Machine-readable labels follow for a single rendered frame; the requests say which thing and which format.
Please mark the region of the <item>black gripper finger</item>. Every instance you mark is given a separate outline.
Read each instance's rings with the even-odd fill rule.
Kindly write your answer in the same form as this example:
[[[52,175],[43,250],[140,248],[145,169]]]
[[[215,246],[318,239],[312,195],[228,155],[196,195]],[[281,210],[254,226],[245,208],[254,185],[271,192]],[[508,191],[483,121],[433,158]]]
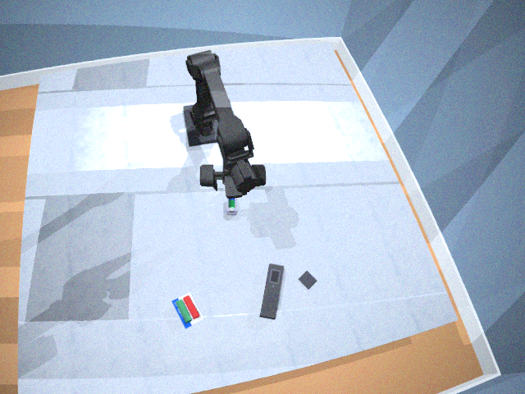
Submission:
[[[217,180],[213,181],[213,185],[212,186],[206,186],[206,187],[212,187],[215,191],[217,191]]]

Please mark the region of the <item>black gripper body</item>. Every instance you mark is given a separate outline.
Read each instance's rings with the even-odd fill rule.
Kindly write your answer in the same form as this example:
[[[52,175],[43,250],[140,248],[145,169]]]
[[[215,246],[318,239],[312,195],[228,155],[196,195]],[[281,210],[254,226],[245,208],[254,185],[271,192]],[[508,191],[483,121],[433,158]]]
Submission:
[[[257,186],[266,185],[266,167],[263,164],[252,164],[252,169],[255,173],[255,176],[258,179]],[[221,176],[223,173],[228,173],[229,168],[226,167],[222,162],[222,172],[214,172],[213,164],[202,164],[200,166],[200,185],[201,186],[212,186],[214,180],[222,180]]]

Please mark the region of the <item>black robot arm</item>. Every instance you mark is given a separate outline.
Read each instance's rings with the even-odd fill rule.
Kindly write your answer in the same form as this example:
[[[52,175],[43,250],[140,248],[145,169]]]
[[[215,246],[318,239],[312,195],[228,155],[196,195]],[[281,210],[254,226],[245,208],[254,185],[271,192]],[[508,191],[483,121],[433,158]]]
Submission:
[[[221,63],[211,50],[187,56],[186,69],[194,79],[197,103],[190,112],[198,137],[216,134],[213,120],[218,120],[217,144],[223,164],[230,175],[223,173],[228,199],[247,195],[258,185],[258,179],[249,163],[253,155],[253,141],[243,122],[233,113],[231,102],[221,81]],[[214,133],[215,132],[215,133]],[[244,150],[244,147],[248,149]]]

